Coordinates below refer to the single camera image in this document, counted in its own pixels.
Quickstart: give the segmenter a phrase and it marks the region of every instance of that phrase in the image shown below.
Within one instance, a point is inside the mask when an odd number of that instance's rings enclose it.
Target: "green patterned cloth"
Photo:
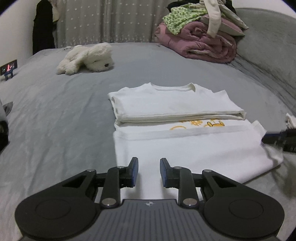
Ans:
[[[200,4],[188,3],[180,7],[171,8],[171,13],[163,17],[163,21],[168,30],[177,35],[188,23],[199,20],[207,14],[207,10]]]

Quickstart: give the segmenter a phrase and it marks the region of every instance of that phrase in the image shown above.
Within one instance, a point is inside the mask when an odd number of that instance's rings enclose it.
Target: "white t-shirt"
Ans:
[[[177,189],[162,186],[159,164],[193,173],[212,169],[238,182],[246,182],[283,161],[278,151],[261,145],[265,134],[225,91],[213,93],[196,84],[161,87],[151,83],[108,94],[116,116],[114,132],[118,165],[139,159],[136,187],[121,197],[178,198]]]
[[[244,120],[246,112],[233,103],[225,90],[213,93],[196,84],[162,87],[152,83],[122,88],[108,94],[116,124],[184,121],[195,119]]]

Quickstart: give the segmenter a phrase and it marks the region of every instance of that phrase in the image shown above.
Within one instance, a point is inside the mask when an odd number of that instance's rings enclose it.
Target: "pile of clothes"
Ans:
[[[248,29],[231,0],[182,0],[167,6],[170,13],[155,31],[158,43],[185,58],[228,63],[235,58],[233,36]]]

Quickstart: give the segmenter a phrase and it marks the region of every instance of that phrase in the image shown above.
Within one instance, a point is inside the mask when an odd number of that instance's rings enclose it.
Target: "orange cartoon print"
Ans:
[[[202,120],[191,120],[190,123],[195,126],[201,126]]]
[[[211,119],[210,121],[207,122],[206,125],[204,125],[204,127],[207,127],[207,126],[209,126],[209,127],[213,127],[213,126],[225,126],[222,121],[219,120],[219,123],[216,123],[215,121],[218,121],[218,120]]]
[[[184,128],[184,129],[187,129],[187,128],[184,127],[184,126],[174,126],[174,127],[172,127],[170,130],[174,130],[174,129],[177,129],[177,128]]]

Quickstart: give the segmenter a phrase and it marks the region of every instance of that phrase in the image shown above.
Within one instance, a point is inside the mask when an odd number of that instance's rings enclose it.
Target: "curtain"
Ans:
[[[60,0],[58,47],[100,42],[153,42],[172,0]]]

